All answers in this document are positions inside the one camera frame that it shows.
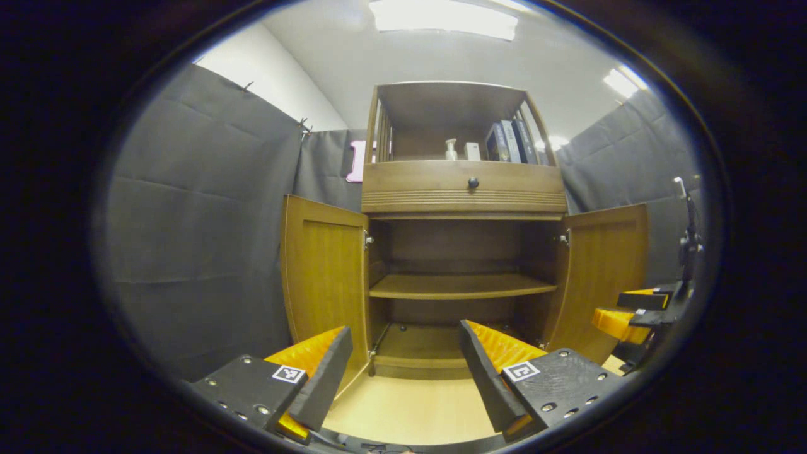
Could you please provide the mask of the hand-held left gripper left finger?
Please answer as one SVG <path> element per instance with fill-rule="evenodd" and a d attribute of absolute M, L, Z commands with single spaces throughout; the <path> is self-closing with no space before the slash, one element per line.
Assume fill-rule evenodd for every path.
<path fill-rule="evenodd" d="M 325 422 L 352 350 L 351 328 L 343 325 L 265 358 L 241 354 L 189 386 L 257 430 L 309 442 Z"/>

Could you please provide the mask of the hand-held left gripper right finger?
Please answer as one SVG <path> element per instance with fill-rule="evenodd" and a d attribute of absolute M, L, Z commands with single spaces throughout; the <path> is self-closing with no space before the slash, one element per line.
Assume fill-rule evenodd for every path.
<path fill-rule="evenodd" d="M 459 322 L 458 338 L 488 419 L 507 442 L 575 419 L 627 382 L 572 349 L 547 352 L 470 320 Z"/>

